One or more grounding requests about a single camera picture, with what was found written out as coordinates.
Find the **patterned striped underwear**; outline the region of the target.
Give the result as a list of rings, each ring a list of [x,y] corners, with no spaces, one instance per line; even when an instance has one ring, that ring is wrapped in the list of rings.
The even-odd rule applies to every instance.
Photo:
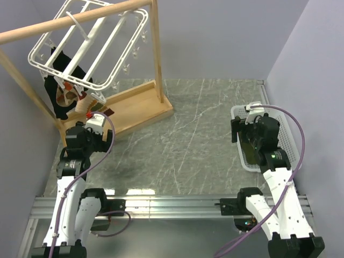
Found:
[[[87,114],[89,112],[102,112],[108,117],[114,114],[114,111],[108,106],[97,101],[85,91],[81,95],[69,83],[63,82],[64,88],[57,86],[56,102],[59,108],[64,108],[66,112],[75,109],[79,114]]]

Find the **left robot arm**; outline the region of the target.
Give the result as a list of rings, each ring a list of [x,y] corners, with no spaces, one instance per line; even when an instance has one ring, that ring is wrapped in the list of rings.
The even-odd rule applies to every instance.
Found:
[[[104,130],[105,117],[96,114],[66,130],[66,146],[57,166],[57,195],[51,223],[42,247],[31,257],[86,257],[85,243],[95,216],[108,211],[104,189],[86,189],[94,152],[109,154],[112,130]]]

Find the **black hanging garment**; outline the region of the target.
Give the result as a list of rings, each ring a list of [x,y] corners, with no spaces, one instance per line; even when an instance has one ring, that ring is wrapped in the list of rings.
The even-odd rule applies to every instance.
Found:
[[[56,60],[53,62],[53,68],[58,71],[64,71],[70,61],[71,58],[61,51]],[[77,78],[84,78],[85,75],[86,73],[80,66],[77,66],[72,72],[72,76]],[[48,75],[44,80],[44,87],[51,100],[57,119],[67,120],[67,113],[74,108],[75,112],[86,114],[91,109],[91,104],[94,104],[95,99],[92,98],[90,94],[86,93],[88,90],[87,88],[84,88],[82,96],[80,96],[76,88],[67,81],[63,81],[65,86],[63,89],[59,86],[52,75]]]

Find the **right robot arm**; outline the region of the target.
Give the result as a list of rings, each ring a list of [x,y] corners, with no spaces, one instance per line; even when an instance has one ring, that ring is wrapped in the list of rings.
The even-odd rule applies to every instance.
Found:
[[[247,119],[236,116],[231,129],[233,142],[249,144],[274,201],[270,208],[258,188],[242,188],[238,211],[255,217],[268,238],[270,257],[319,257],[325,243],[305,218],[288,155],[279,146],[279,121],[267,113]]]

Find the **white plastic clip hanger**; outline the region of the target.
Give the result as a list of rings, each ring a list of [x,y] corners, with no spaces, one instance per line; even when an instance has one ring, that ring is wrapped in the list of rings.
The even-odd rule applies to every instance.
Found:
[[[58,45],[54,44],[51,41],[51,32],[42,34],[38,42],[29,52],[27,59],[31,66],[37,68],[40,71],[42,77],[52,75],[61,88],[65,88],[65,86],[63,85],[64,81],[69,82],[72,84],[72,86],[75,87],[79,95],[82,94],[84,89],[88,89],[94,99],[105,104],[106,100],[103,95],[103,91],[114,84],[114,81],[121,70],[127,71],[127,65],[125,64],[125,62],[129,54],[136,51],[135,44],[137,43],[138,39],[140,37],[145,37],[145,27],[148,23],[149,14],[145,9],[142,8],[131,8],[126,11],[121,11],[119,14],[120,18],[117,24],[115,25],[105,43],[102,45],[102,48],[95,57],[93,63],[90,65],[90,68],[85,72],[85,75],[81,76],[81,78],[78,78],[72,73],[80,64],[82,59],[88,54],[90,47],[94,44],[94,41],[96,40],[97,36],[99,36],[99,33],[101,32],[105,22],[107,21],[108,15],[96,19],[90,31],[86,32],[82,28],[81,24],[76,21],[76,15],[70,12],[71,6],[75,3],[80,3],[82,5],[81,13],[85,13],[91,7],[101,8],[112,5],[111,3],[103,1],[65,1],[53,20],[57,21],[57,19],[59,18],[69,17],[73,20],[72,25],[69,27],[68,31],[63,36]],[[138,16],[137,28],[133,32],[129,42],[118,58],[118,61],[116,62],[104,82],[91,82],[90,79],[92,75],[100,65],[102,59],[108,53],[115,37],[118,35],[119,31],[124,26],[130,15]],[[79,31],[81,33],[82,37],[84,38],[83,42],[81,43],[76,53],[71,57],[71,60],[67,62],[66,67],[61,69],[54,68],[54,61],[56,61],[59,54],[64,51],[65,46],[71,41],[71,38],[76,31]]]

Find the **wooden drying rack frame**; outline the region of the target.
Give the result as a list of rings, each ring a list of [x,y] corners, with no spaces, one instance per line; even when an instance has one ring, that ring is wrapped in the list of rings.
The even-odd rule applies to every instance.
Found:
[[[94,21],[105,15],[111,16],[120,14],[131,8],[145,9],[148,14],[148,23],[152,36],[155,78],[151,81],[105,97],[104,105],[113,108],[114,114],[111,122],[114,130],[119,135],[130,133],[140,126],[151,124],[161,120],[173,112],[173,106],[163,92],[161,74],[161,43],[159,35],[159,18],[157,1],[123,1],[112,4],[108,7],[89,9],[85,13],[76,13],[76,21],[81,25],[84,22]],[[46,32],[53,32],[72,25],[73,20],[69,17],[49,20],[43,23],[17,28],[15,30],[1,33],[1,44],[18,41],[34,35],[39,37]]]

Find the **white plastic basket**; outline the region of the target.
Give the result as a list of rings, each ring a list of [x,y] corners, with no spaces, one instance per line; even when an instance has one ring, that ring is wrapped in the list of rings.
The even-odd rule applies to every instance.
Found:
[[[246,105],[233,106],[231,108],[231,118],[234,119],[236,116],[239,116],[241,119],[245,120],[249,115],[249,113],[245,111],[245,106]],[[291,168],[292,170],[294,170],[299,161],[300,155],[293,135],[291,133],[286,116],[283,112],[279,110],[267,108],[265,108],[264,110],[266,113],[269,114],[270,117],[273,117],[279,121],[280,127],[278,134],[278,147],[286,151],[289,161],[291,163]],[[240,139],[238,139],[236,145],[239,151],[240,162],[244,170],[259,173],[260,167],[255,163],[254,157],[249,157],[249,161],[247,161],[247,155],[244,151],[244,148],[242,147]]]

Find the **aluminium mounting rail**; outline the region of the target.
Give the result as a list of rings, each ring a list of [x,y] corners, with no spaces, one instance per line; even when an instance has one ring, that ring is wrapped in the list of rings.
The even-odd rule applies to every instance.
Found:
[[[263,194],[263,196],[268,206],[273,208],[272,195],[266,197]],[[31,215],[18,253],[19,257],[31,257],[34,248],[42,247],[51,223],[55,200],[56,197],[38,199],[40,210],[33,211]],[[230,216],[239,220],[238,228],[242,234],[220,248],[215,254],[216,257],[226,255],[252,233],[262,230],[250,212],[240,209],[238,194],[223,198],[190,195],[112,197],[106,194],[105,206],[95,216],[89,235],[106,237],[106,230],[110,226],[111,218],[121,216],[127,216],[129,219],[200,219]]]

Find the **olive green underwear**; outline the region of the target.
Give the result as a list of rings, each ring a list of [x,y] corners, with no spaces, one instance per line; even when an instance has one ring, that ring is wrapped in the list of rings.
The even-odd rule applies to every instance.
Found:
[[[255,148],[252,146],[253,136],[253,126],[245,126],[240,134],[240,143],[247,163],[251,165],[257,165],[255,158]]]

